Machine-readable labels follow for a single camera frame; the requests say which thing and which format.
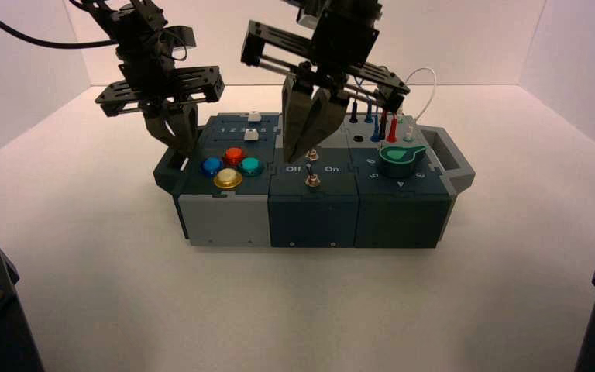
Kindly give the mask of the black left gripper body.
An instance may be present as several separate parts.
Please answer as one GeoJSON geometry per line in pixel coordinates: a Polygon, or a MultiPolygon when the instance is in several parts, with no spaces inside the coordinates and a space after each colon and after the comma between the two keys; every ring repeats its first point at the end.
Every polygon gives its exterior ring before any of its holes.
{"type": "Polygon", "coordinates": [[[95,99],[108,117],[131,112],[157,112],[172,105],[217,102],[224,91],[219,67],[175,67],[167,53],[118,48],[124,79],[111,83],[95,99]]]}

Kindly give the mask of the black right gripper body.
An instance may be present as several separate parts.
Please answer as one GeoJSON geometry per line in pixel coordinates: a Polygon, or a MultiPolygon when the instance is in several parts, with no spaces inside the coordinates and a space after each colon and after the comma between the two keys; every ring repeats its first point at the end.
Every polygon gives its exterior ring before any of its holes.
{"type": "Polygon", "coordinates": [[[354,19],[340,10],[323,9],[310,38],[251,20],[241,61],[305,85],[351,88],[374,99],[403,99],[408,86],[367,60],[379,36],[374,20],[373,12],[354,19]]]}

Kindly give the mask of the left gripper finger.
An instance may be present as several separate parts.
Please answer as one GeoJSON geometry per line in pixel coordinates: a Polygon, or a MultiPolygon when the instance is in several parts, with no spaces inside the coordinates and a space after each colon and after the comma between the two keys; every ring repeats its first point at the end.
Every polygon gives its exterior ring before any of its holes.
{"type": "Polygon", "coordinates": [[[170,108],[170,127],[174,132],[174,148],[183,155],[191,155],[198,137],[198,107],[195,103],[170,108]]]}
{"type": "Polygon", "coordinates": [[[161,143],[180,152],[184,151],[184,118],[167,109],[143,113],[147,131],[161,143]]]}

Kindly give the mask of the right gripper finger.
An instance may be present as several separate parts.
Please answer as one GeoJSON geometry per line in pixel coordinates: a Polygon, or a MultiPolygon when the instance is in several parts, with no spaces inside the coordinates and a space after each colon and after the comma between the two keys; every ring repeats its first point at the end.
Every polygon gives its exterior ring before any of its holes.
{"type": "Polygon", "coordinates": [[[284,161],[293,163],[313,146],[310,118],[313,87],[286,77],[282,90],[284,161]]]}
{"type": "Polygon", "coordinates": [[[298,140],[299,155],[305,155],[341,126],[349,100],[350,94],[345,90],[332,92],[319,88],[316,91],[298,140]]]}

